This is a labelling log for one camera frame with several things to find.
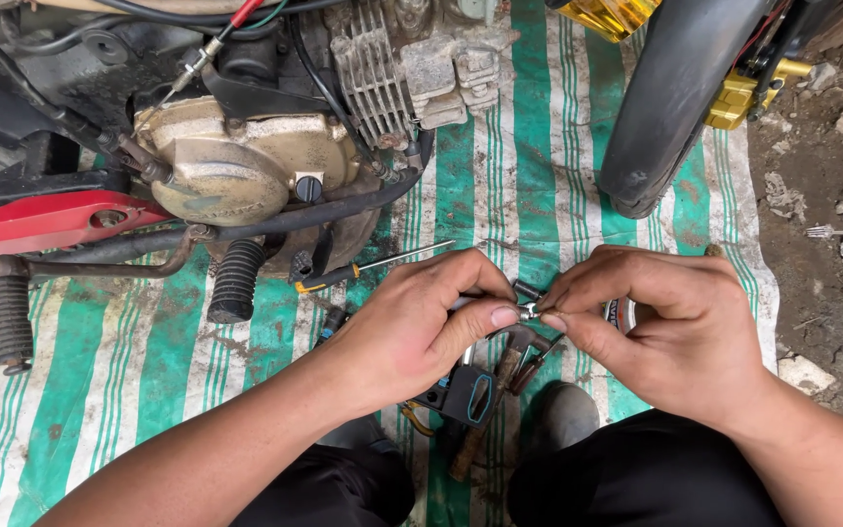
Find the hand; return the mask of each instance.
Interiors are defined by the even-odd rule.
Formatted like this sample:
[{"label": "hand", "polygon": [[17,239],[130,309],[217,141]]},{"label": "hand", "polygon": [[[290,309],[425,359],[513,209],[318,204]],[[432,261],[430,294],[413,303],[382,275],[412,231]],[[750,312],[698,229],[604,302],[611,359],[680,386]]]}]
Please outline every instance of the hand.
[{"label": "hand", "polygon": [[[622,335],[601,317],[601,304],[622,296],[658,315]],[[538,309],[641,399],[708,426],[739,419],[778,382],[763,367],[746,293],[723,258],[602,245],[558,277]]]},{"label": "hand", "polygon": [[[448,318],[461,293],[489,296]],[[334,371],[352,398],[347,402],[356,406],[353,417],[376,412],[428,390],[468,346],[515,324],[515,299],[503,272],[475,248],[399,265],[340,331],[302,361]]]}]

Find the red wire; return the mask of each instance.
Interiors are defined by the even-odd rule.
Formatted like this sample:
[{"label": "red wire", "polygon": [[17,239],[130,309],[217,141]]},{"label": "red wire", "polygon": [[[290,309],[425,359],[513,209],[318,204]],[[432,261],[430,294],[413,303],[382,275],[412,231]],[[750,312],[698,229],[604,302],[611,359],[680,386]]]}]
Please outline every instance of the red wire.
[{"label": "red wire", "polygon": [[753,43],[757,41],[757,39],[760,37],[760,35],[763,34],[763,30],[767,29],[767,27],[769,27],[769,24],[773,20],[775,20],[777,17],[779,17],[779,13],[781,13],[782,10],[788,4],[789,4],[789,0],[783,0],[782,4],[779,4],[779,7],[777,7],[775,11],[770,13],[770,16],[766,17],[766,20],[763,21],[763,25],[760,26],[760,30],[756,31],[756,33],[753,35],[753,37],[750,38],[750,40],[746,42],[746,45],[743,46],[743,49],[740,50],[740,53],[737,54],[737,58],[733,59],[733,66],[731,66],[731,71],[733,71],[737,67],[737,62],[740,61],[740,57],[742,57],[743,54],[746,52],[746,50],[748,50],[749,47],[752,46]]},{"label": "red wire", "polygon": [[229,19],[229,23],[232,24],[233,27],[239,28],[245,22],[245,19],[249,18],[249,15],[259,8],[263,1],[264,0],[246,0],[245,3],[243,3],[242,6],[233,13],[233,16]]}]

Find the gold brake caliper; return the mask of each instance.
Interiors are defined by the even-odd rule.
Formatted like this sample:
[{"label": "gold brake caliper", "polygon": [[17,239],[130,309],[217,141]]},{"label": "gold brake caliper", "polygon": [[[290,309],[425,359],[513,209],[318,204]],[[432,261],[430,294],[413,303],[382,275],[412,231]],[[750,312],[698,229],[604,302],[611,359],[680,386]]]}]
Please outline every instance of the gold brake caliper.
[{"label": "gold brake caliper", "polygon": [[[812,66],[804,62],[797,62],[788,58],[779,61],[779,67],[773,74],[769,93],[766,96],[766,101],[763,102],[763,107],[769,108],[770,102],[782,89],[787,77],[790,75],[805,77],[811,70]],[[779,85],[779,88],[773,89],[774,85]],[[732,71],[727,79],[724,79],[718,98],[711,105],[711,111],[707,117],[704,118],[704,124],[725,130],[732,130],[740,126],[740,123],[743,123],[746,118],[747,112],[753,107],[756,97],[754,90],[756,88],[756,80],[737,75],[736,71]]]}]

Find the striped mat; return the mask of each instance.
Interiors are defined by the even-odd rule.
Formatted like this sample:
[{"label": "striped mat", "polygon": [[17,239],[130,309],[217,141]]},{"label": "striped mat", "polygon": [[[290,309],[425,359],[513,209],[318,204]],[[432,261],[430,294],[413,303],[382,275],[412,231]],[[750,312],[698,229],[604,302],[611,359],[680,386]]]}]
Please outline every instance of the striped mat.
[{"label": "striped mat", "polygon": [[[707,131],[656,213],[621,218],[600,199],[595,174],[642,33],[610,44],[538,0],[513,2],[505,23],[522,32],[506,54],[517,80],[495,110],[439,130],[421,184],[383,211],[358,262],[456,238],[510,279],[547,286],[602,243],[687,255],[718,243],[749,294],[765,362],[775,367],[779,291],[760,254],[745,131]],[[0,367],[0,526],[30,525],[125,450],[275,374],[311,348],[325,306],[357,309],[386,273],[373,269],[313,296],[263,281],[252,322],[223,326],[204,319],[209,265],[198,250],[167,280],[61,279],[31,294],[35,367],[10,378]],[[493,364],[501,349],[502,342],[483,345],[477,360]],[[587,390],[602,422],[648,408],[568,347],[520,398],[502,403],[463,484],[447,476],[449,461],[432,441],[386,408],[381,422],[417,488],[406,525],[508,525],[503,504],[520,424],[528,426],[530,402],[553,379]],[[434,414],[421,417],[439,424]]]}]

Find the motorcycle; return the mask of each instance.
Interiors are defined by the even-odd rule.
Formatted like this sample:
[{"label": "motorcycle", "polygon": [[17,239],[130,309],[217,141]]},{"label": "motorcycle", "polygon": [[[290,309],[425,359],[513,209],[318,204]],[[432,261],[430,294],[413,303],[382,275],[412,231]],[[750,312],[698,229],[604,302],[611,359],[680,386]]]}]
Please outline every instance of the motorcycle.
[{"label": "motorcycle", "polygon": [[[645,218],[703,126],[755,121],[834,0],[546,0],[617,42],[648,23],[600,173]],[[212,322],[257,276],[346,264],[420,180],[434,130],[499,101],[496,0],[0,0],[0,365],[28,371],[29,287],[220,262]],[[398,155],[403,162],[383,162]],[[173,249],[160,265],[120,264]]]}]

